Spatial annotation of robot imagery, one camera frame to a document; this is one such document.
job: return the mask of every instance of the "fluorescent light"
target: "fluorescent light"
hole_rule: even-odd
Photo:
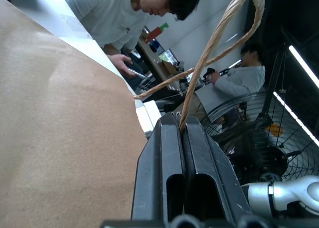
[[[233,68],[235,65],[238,65],[240,62],[241,62],[241,60],[237,61],[236,63],[234,63],[231,66],[229,66],[228,69]]]
[[[283,101],[280,96],[274,92],[275,97],[278,99],[278,101],[284,106],[284,108],[290,113],[290,115],[296,120],[296,122],[300,125],[300,127],[308,134],[308,136],[315,142],[315,144],[319,147],[319,141],[316,139],[316,137],[309,131],[309,129],[303,124],[303,122],[300,121],[300,119],[297,117],[297,115],[291,110],[290,107]]]
[[[312,70],[309,68],[309,66],[306,64],[306,62],[303,60],[303,58],[300,56],[300,54],[297,52],[297,50],[291,45],[289,46],[290,52],[294,55],[294,57],[298,60],[300,65],[303,67],[303,69],[306,71],[306,73],[309,75],[309,77],[313,80],[315,85],[317,85],[319,89],[319,80],[315,76],[315,74],[312,72]]]
[[[238,33],[236,33],[235,35],[233,35],[232,37],[230,37],[225,43],[231,41],[231,40],[234,39],[237,35],[238,35]]]

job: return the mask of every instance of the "hand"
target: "hand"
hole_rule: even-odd
[[[211,75],[212,75],[212,74],[207,75],[206,78],[204,79],[204,82],[210,82],[210,80],[211,80]]]
[[[127,57],[125,55],[108,55],[108,58],[110,59],[112,64],[115,66],[115,68],[121,73],[121,75],[127,76],[127,77],[136,76],[131,71],[129,71],[128,67],[124,63],[124,62],[128,62],[130,64],[133,64],[130,57]]]
[[[213,85],[216,84],[217,80],[221,77],[219,73],[212,73],[210,81],[213,83]]]

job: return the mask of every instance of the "white table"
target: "white table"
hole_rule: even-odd
[[[123,79],[65,0],[11,0],[11,3],[52,34]],[[140,100],[135,100],[135,106],[143,131],[150,133],[160,118],[155,102],[148,102],[144,105]]]

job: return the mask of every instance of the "red bottle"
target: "red bottle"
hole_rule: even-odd
[[[168,28],[168,24],[165,23],[164,25],[162,25],[161,27],[157,27],[155,28],[153,31],[151,31],[149,33],[149,35],[147,36],[147,38],[145,39],[145,43],[150,43],[153,39],[155,39],[156,37],[158,37],[163,31],[165,28]]]

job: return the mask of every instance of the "white t-shirt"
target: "white t-shirt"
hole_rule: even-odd
[[[224,102],[235,97],[258,92],[265,82],[265,67],[232,68],[227,76],[200,88],[195,93],[208,114]]]
[[[100,47],[134,49],[150,15],[134,11],[131,0],[66,0]]]

